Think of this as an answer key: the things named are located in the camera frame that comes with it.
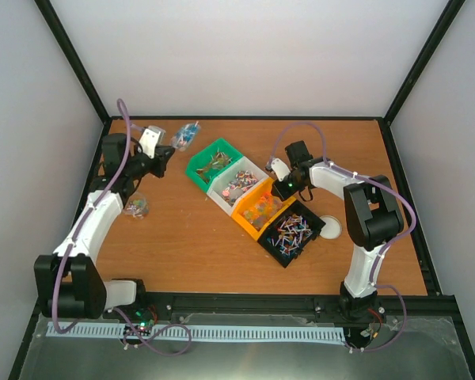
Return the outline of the orange candy bin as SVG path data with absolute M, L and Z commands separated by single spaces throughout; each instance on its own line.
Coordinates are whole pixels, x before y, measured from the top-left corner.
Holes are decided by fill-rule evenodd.
M 247 191 L 231 214 L 254 241 L 296 200 L 293 196 L 284 201 L 273 196 L 273 182 L 272 178 L 267 178 Z

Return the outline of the black candy bin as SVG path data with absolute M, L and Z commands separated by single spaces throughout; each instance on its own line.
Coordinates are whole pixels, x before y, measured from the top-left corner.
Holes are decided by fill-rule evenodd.
M 295 200 L 267 226 L 258 244 L 286 268 L 308 243 L 319 237 L 325 226 L 320 217 Z

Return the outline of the metal scoop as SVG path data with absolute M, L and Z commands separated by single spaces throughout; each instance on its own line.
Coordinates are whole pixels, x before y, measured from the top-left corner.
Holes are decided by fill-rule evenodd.
M 171 138 L 170 145 L 176 150 L 185 151 L 193 143 L 199 131 L 200 124 L 198 121 L 195 123 L 187 123 Z

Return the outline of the white jar lid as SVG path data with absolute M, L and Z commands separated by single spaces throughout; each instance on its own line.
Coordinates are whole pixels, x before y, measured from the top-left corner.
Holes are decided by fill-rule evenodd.
M 322 215 L 320 220 L 325 223 L 319 236 L 326 240 L 337 239 L 342 233 L 340 221 L 331 215 Z

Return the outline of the clear plastic jar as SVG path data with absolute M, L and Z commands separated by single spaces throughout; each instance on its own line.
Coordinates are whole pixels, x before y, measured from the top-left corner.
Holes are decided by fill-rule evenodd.
M 149 214 L 149 204 L 146 197 L 136 192 L 126 202 L 123 213 L 133 219 L 144 219 Z

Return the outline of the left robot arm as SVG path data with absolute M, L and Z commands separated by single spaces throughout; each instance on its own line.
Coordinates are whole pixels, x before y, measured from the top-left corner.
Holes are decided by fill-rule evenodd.
M 72 230 L 51 255 L 34 264 L 40 310 L 45 317 L 93 319 L 120 306 L 129 317 L 143 317 L 149 299 L 138 279 L 105 282 L 96 268 L 101 246 L 115 219 L 147 175 L 161 178 L 175 149 L 163 145 L 164 130 L 148 127 L 139 139 L 106 135 L 102 159 L 89 186 L 85 207 Z

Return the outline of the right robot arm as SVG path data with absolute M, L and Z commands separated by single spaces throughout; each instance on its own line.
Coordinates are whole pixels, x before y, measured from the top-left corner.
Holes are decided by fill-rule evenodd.
M 321 188 L 344 201 L 347 232 L 353 242 L 351 264 L 340 285 L 340 313 L 354 321 L 372 307 L 377 280 L 390 243 L 404 229 L 397 194 L 383 175 L 366 177 L 328 158 L 313 158 L 303 141 L 286 147 L 289 164 L 271 156 L 267 169 L 276 180 L 272 195 L 285 200 L 296 192 Z

